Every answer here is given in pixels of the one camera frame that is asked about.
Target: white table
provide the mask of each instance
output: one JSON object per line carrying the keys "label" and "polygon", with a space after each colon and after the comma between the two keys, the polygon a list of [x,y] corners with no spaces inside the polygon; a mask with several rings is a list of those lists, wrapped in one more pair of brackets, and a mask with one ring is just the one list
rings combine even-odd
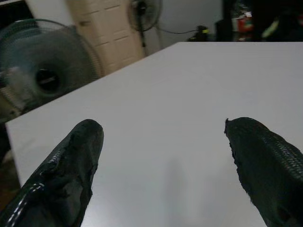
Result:
{"label": "white table", "polygon": [[83,227],[264,227],[224,121],[253,117],[303,149],[302,43],[179,43],[7,126],[25,183],[80,121],[105,143]]}

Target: standing fan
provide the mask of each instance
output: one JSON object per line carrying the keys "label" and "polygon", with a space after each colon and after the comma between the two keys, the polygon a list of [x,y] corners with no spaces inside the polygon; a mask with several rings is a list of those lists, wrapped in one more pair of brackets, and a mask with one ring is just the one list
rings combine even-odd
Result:
{"label": "standing fan", "polygon": [[27,19],[0,32],[0,94],[19,114],[102,76],[97,54],[70,27]]}
{"label": "standing fan", "polygon": [[128,19],[135,30],[140,33],[142,47],[146,53],[144,32],[154,27],[161,14],[161,0],[131,0],[128,8]]}

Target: white wall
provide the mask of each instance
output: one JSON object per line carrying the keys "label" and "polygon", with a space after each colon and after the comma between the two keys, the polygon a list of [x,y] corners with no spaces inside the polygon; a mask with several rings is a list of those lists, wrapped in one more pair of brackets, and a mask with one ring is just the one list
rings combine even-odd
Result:
{"label": "white wall", "polygon": [[[195,30],[197,25],[204,25],[214,33],[214,24],[222,19],[222,0],[162,0],[163,8],[159,25],[161,28],[184,32]],[[194,33],[175,35],[161,32],[163,46],[187,40]],[[149,53],[159,50],[159,40],[155,29],[146,32]]]}
{"label": "white wall", "polygon": [[26,0],[35,18],[72,25],[71,14],[64,0]]}

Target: power cord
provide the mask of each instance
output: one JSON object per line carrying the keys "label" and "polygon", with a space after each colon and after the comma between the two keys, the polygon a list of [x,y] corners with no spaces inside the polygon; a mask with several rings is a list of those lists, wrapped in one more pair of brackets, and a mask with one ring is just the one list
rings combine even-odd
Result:
{"label": "power cord", "polygon": [[166,32],[166,33],[171,33],[171,34],[186,34],[186,33],[191,33],[191,32],[196,32],[197,30],[191,30],[191,31],[187,31],[187,32],[171,32],[162,28],[157,27],[158,30],[162,31],[162,32]]}

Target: floor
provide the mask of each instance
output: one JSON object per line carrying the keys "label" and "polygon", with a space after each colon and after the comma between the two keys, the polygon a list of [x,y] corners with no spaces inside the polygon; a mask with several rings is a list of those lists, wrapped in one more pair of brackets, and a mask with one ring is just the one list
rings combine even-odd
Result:
{"label": "floor", "polygon": [[0,211],[15,197],[19,190],[20,183],[14,159],[6,159],[0,165]]}

